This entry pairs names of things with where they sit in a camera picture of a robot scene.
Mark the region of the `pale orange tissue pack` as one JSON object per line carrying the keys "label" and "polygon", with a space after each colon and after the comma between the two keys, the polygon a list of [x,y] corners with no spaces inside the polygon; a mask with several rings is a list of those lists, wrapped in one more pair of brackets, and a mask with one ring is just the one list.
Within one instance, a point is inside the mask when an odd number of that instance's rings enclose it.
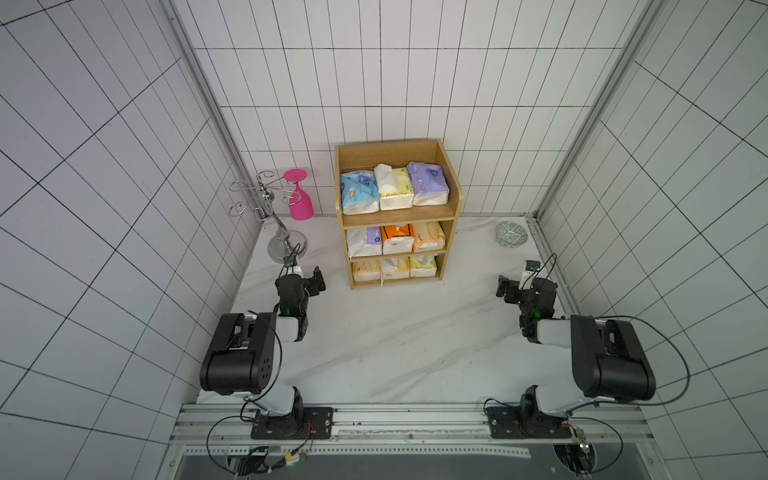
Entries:
{"label": "pale orange tissue pack", "polygon": [[445,248],[445,233],[437,221],[419,222],[410,225],[414,238],[413,252],[430,252]]}

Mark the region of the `blue tissue pack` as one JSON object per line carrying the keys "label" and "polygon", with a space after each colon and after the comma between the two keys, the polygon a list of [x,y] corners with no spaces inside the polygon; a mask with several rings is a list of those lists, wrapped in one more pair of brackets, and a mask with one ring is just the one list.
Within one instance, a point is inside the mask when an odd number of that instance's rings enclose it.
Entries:
{"label": "blue tissue pack", "polygon": [[379,189],[373,171],[340,175],[341,209],[344,215],[363,215],[380,210]]}

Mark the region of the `yellow floral tissue pack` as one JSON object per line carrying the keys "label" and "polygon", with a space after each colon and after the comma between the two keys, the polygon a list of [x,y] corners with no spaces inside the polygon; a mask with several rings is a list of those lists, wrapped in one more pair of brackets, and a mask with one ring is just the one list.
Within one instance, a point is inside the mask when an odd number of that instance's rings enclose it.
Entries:
{"label": "yellow floral tissue pack", "polygon": [[408,209],[413,206],[414,190],[406,167],[393,168],[379,164],[374,168],[382,211]]}

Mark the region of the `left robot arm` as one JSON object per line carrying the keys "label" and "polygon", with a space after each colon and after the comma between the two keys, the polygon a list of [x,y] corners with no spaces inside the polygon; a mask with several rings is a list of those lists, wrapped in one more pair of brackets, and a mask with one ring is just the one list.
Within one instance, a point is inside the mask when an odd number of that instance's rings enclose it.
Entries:
{"label": "left robot arm", "polygon": [[202,361],[203,391],[242,399],[238,418],[254,440],[328,439],[334,409],[304,404],[299,389],[284,383],[286,345],[304,339],[309,299],[326,290],[321,270],[309,277],[289,270],[275,281],[278,303],[260,313],[225,313]]}

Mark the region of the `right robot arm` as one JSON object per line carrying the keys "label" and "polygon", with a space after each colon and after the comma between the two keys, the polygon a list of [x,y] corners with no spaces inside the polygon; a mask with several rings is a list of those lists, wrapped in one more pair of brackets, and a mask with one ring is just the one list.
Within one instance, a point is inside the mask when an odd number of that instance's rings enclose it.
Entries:
{"label": "right robot arm", "polygon": [[494,438],[565,439],[568,414],[599,402],[652,399],[656,379],[634,327],[626,320],[554,316],[557,284],[546,278],[498,278],[496,295],[520,308],[519,326],[531,343],[570,353],[558,378],[529,387],[520,401],[486,410]]}

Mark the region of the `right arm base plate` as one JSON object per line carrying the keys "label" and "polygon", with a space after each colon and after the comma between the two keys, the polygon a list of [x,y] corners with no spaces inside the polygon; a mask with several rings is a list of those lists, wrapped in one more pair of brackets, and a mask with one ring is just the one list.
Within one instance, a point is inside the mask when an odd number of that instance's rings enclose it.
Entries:
{"label": "right arm base plate", "polygon": [[484,413],[493,439],[505,440],[564,440],[572,437],[564,419],[534,412],[523,413],[519,406],[486,406]]}

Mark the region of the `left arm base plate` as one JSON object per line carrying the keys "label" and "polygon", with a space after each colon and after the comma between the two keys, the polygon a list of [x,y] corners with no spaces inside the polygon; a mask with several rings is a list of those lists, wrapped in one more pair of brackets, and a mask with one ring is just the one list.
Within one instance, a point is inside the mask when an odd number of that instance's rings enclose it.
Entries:
{"label": "left arm base plate", "polygon": [[252,426],[253,440],[326,440],[331,437],[332,407],[302,407],[283,416],[261,416]]}

